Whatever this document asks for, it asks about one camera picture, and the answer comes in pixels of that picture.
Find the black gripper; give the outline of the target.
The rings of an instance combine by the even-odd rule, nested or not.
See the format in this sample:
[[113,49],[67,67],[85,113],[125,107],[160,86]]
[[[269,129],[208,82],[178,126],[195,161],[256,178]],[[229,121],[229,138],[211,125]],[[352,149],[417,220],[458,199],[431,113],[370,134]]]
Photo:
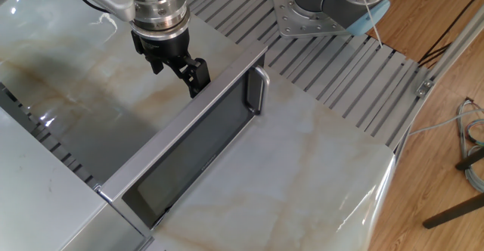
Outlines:
[[155,75],[159,74],[165,64],[188,87],[189,95],[195,98],[210,82],[207,62],[202,58],[192,58],[188,51],[190,35],[188,30],[172,39],[155,41],[140,37],[131,31],[135,50],[144,54]]

